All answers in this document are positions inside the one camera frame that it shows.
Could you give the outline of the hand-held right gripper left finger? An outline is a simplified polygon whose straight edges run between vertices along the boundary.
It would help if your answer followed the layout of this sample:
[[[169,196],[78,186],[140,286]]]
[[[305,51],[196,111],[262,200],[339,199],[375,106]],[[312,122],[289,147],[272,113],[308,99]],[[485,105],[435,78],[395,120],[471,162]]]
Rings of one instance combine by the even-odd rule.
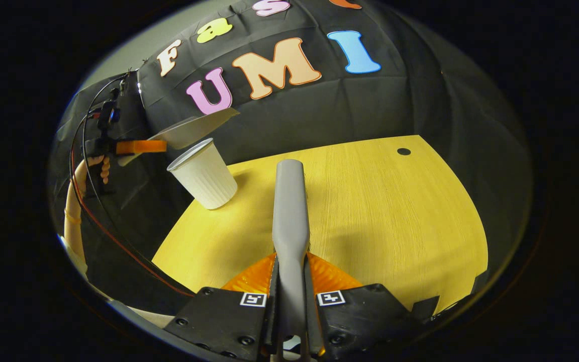
[[[273,253],[222,288],[201,288],[164,329],[218,355],[268,360],[277,353],[276,282]]]

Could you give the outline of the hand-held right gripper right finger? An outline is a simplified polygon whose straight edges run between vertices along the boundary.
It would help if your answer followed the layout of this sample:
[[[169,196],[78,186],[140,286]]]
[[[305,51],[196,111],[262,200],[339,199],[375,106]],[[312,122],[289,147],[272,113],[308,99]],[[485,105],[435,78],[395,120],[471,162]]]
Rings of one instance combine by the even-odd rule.
[[[416,341],[436,314],[440,296],[406,308],[383,284],[363,285],[313,253],[307,254],[306,284],[310,355],[351,360],[382,344],[402,348]]]

